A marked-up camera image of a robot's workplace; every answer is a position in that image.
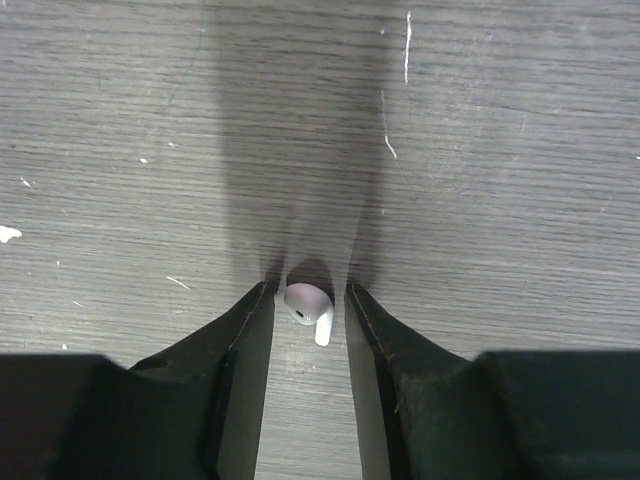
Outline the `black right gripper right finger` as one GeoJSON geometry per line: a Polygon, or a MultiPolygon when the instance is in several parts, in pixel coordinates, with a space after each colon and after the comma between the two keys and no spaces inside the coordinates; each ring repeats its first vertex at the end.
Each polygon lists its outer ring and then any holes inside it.
{"type": "Polygon", "coordinates": [[[361,285],[345,325],[366,479],[635,479],[635,350],[499,350],[464,359],[361,285]]]}

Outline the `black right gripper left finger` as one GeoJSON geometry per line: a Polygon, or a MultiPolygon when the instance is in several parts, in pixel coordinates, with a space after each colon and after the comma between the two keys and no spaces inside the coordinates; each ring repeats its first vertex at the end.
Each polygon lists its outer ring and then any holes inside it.
{"type": "Polygon", "coordinates": [[[1,358],[5,479],[251,479],[276,287],[130,368],[96,354],[1,358]]]}

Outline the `white earbud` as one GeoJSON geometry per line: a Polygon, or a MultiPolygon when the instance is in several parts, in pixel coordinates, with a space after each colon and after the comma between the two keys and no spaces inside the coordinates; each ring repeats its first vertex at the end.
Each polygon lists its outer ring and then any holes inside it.
{"type": "Polygon", "coordinates": [[[327,293],[309,283],[292,283],[284,293],[284,303],[296,321],[314,326],[314,341],[326,347],[330,343],[334,307],[327,293]]]}

